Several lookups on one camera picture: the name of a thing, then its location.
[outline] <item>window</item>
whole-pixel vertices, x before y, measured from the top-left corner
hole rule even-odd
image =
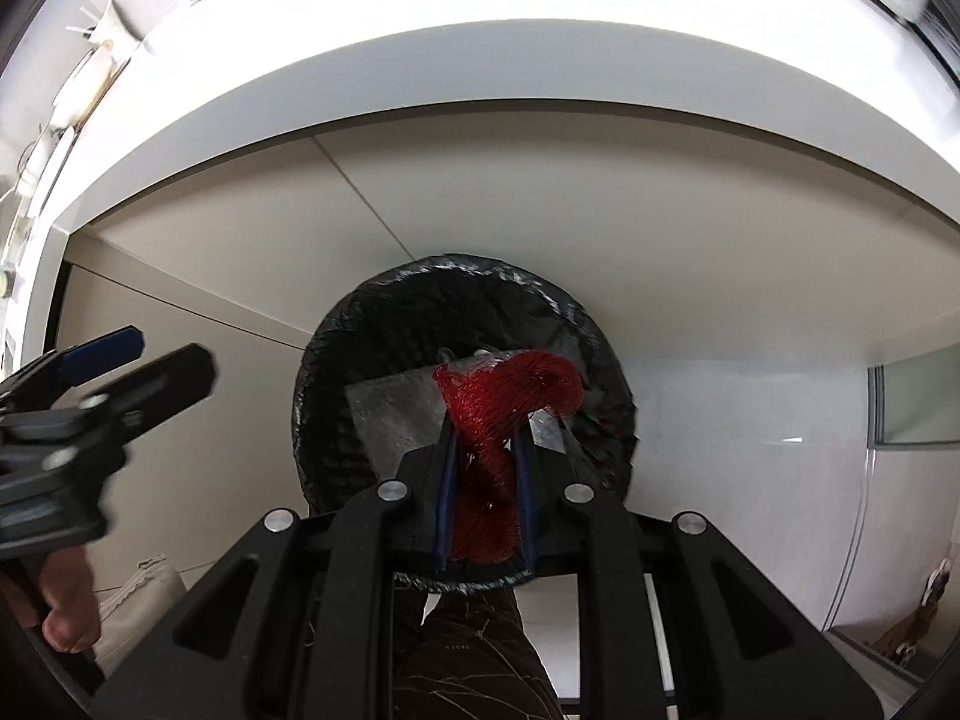
[[[871,369],[871,445],[960,445],[960,343]]]

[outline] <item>white wall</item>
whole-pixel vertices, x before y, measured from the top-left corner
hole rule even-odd
[[[622,357],[883,362],[960,306],[955,230],[888,185],[699,119],[461,113],[317,142],[412,255],[531,269]],[[158,214],[137,213],[97,231],[147,259],[134,235]]]
[[[629,508],[702,512],[822,626],[856,526],[866,370],[623,362],[640,439]]]
[[[144,360],[196,341],[216,355],[219,378],[210,399],[131,445],[107,487],[114,527],[90,546],[96,589],[120,586],[158,552],[180,570],[217,560],[275,507],[306,513],[290,440],[301,350],[75,268],[59,345],[129,323],[146,336]]]
[[[310,139],[209,167],[92,229],[165,274],[308,336],[354,287],[410,259]]]
[[[960,451],[877,451],[863,538],[836,624],[872,642],[917,608],[949,555]]]

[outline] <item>black round basket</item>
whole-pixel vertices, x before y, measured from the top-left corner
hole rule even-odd
[[[376,483],[344,388],[435,365],[477,349],[546,349],[572,360],[584,405],[568,441],[623,498],[630,484],[635,407],[620,362],[596,323],[559,287],[500,260],[447,254],[364,282],[326,315],[296,377],[293,440],[315,514]]]

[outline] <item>black gripper frame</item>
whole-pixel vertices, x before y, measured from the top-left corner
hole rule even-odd
[[[91,716],[390,718],[394,576],[436,568],[456,440],[447,421],[436,445],[404,456],[405,497],[372,487],[337,514],[301,521],[282,509],[257,522],[107,680]],[[583,717],[664,720],[675,704],[683,720],[882,718],[851,666],[706,519],[640,517],[595,485],[574,502],[589,495],[565,490],[584,480],[567,456],[534,445],[529,425],[512,451],[532,492],[531,570],[579,578]]]

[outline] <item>metal screw head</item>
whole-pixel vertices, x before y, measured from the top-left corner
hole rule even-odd
[[[407,485],[397,479],[388,479],[376,489],[376,494],[385,501],[402,501],[407,497]]]
[[[707,520],[703,519],[697,512],[687,512],[681,514],[677,520],[677,527],[688,536],[699,536],[700,533],[707,530]]]
[[[89,397],[85,397],[82,401],[80,401],[79,408],[94,409],[94,408],[97,408],[97,406],[106,402],[107,402],[107,396],[103,392],[101,392],[99,395],[90,395]]]
[[[563,497],[570,503],[589,503],[593,500],[593,488],[589,485],[567,485]]]
[[[288,509],[274,509],[263,518],[263,527],[271,533],[280,533],[294,524],[294,512]]]
[[[56,452],[51,452],[40,463],[40,467],[45,471],[52,471],[54,469],[59,469],[61,466],[66,466],[69,461],[72,461],[77,456],[77,447],[75,446],[65,446],[63,449],[58,449]]]

